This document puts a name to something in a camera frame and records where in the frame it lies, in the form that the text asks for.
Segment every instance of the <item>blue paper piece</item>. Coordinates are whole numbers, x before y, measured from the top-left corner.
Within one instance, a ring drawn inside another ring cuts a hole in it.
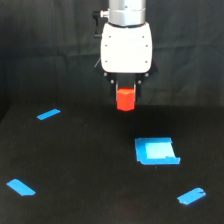
[[[175,157],[171,143],[171,138],[135,139],[137,161],[141,162],[143,165],[180,164],[180,158]],[[152,157],[150,157],[150,144],[153,145],[153,147],[151,147]]]
[[[148,159],[175,157],[171,143],[146,143],[145,147]]]
[[[26,195],[34,195],[35,191],[27,187],[25,184],[23,184],[21,181],[14,179],[7,183],[9,187],[11,187],[14,191],[16,191],[18,194],[21,196],[26,196]]]
[[[50,111],[48,111],[48,112],[46,112],[46,113],[44,113],[44,114],[41,114],[41,115],[37,116],[37,118],[38,118],[39,120],[44,120],[44,119],[46,119],[46,118],[48,118],[48,117],[51,117],[51,116],[53,116],[53,115],[55,115],[55,114],[58,114],[58,113],[60,113],[60,112],[61,112],[60,110],[53,109],[53,110],[50,110]]]
[[[189,205],[190,203],[204,197],[206,193],[201,188],[195,188],[192,191],[189,191],[188,193],[178,197],[177,199],[181,204]]]

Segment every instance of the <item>blue folded paper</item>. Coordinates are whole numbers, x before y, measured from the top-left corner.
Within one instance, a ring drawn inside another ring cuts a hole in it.
[[[48,117],[51,117],[51,116],[53,116],[53,115],[55,115],[55,114],[58,114],[58,113],[60,113],[60,112],[61,112],[60,110],[53,109],[53,110],[50,110],[50,111],[48,111],[48,112],[46,112],[46,113],[44,113],[44,114],[41,114],[41,115],[37,116],[37,118],[38,118],[39,120],[44,120],[44,119],[46,119],[46,118],[48,118]]]
[[[34,195],[35,191],[27,187],[24,183],[21,181],[14,179],[7,183],[7,185],[12,188],[14,191],[16,191],[21,196],[27,196],[27,195]]]
[[[201,188],[195,188],[192,191],[189,191],[188,193],[178,197],[177,199],[181,204],[189,205],[192,202],[204,197],[206,193]]]
[[[135,139],[137,161],[143,165],[179,164],[175,157],[171,138],[138,138]]]

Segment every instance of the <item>red block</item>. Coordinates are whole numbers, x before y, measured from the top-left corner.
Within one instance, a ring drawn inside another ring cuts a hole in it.
[[[120,88],[117,91],[117,109],[129,111],[135,109],[135,90],[132,88]]]

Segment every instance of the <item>black surface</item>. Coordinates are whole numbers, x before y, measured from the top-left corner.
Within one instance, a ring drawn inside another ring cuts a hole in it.
[[[7,92],[7,82],[4,72],[2,60],[0,60],[0,122],[6,114],[10,105],[10,100]]]
[[[147,1],[159,73],[144,83],[139,104],[224,106],[223,8],[220,0]],[[92,12],[107,9],[108,0],[1,0],[0,58],[11,101],[112,104],[102,69],[94,70],[100,40]]]
[[[61,113],[36,118],[53,108]],[[223,223],[223,117],[218,108],[13,105],[0,126],[0,223]],[[181,164],[136,162],[137,137],[171,137]],[[7,187],[15,178],[36,194]],[[196,187],[207,196],[181,205]]]

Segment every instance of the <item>blue rectangular piece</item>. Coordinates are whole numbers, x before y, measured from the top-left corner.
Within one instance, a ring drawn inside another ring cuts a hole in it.
[[[16,191],[18,194],[21,196],[26,196],[26,195],[34,195],[35,191],[27,187],[25,184],[23,184],[21,181],[14,179],[7,183],[9,187],[11,187],[14,191]]]
[[[192,191],[189,191],[188,193],[178,197],[177,199],[181,204],[189,205],[190,203],[204,197],[206,193],[201,188],[195,188]]]
[[[146,143],[145,147],[148,159],[175,157],[171,143]]]
[[[175,157],[171,143],[171,138],[135,139],[137,161],[143,165],[180,164],[180,158]]]
[[[55,115],[55,114],[58,114],[58,113],[60,113],[60,112],[61,112],[61,111],[60,111],[60,110],[57,110],[57,109],[50,110],[50,111],[48,111],[48,112],[46,112],[46,113],[44,113],[44,114],[41,114],[41,115],[37,116],[37,118],[38,118],[39,120],[44,120],[44,119],[46,119],[46,118],[48,118],[48,117],[51,117],[51,116],[53,116],[53,115]]]
[[[138,140],[144,143],[172,143],[171,138],[138,138]]]

